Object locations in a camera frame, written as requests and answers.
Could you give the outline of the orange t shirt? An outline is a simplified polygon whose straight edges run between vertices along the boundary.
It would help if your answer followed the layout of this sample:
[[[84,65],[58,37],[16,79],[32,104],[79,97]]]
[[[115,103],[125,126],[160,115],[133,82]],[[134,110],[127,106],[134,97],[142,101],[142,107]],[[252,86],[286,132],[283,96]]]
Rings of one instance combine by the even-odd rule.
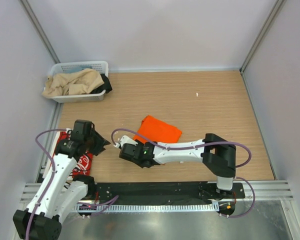
[[[147,115],[137,131],[138,134],[153,142],[177,143],[182,131],[177,127],[161,121],[151,115]]]

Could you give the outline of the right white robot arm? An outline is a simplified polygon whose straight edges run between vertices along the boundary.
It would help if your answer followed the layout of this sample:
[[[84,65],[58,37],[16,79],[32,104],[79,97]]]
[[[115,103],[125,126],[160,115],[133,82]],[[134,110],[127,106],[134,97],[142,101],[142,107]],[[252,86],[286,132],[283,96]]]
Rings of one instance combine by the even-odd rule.
[[[195,162],[204,164],[215,176],[215,192],[227,198],[234,191],[236,175],[236,146],[223,143],[225,140],[213,133],[204,139],[184,143],[149,141],[142,143],[124,135],[114,144],[120,149],[119,157],[138,165],[151,168],[172,162]]]

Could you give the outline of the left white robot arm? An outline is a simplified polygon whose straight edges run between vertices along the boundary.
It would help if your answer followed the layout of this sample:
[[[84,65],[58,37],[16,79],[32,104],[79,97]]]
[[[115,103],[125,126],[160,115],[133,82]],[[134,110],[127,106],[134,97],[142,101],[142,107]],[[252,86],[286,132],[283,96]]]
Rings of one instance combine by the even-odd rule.
[[[91,200],[96,194],[94,178],[77,176],[66,191],[66,180],[86,153],[97,156],[110,142],[95,131],[92,122],[76,123],[67,131],[67,138],[55,145],[49,155],[50,168],[38,191],[24,210],[17,210],[13,223],[22,240],[57,240],[62,224],[81,200]]]

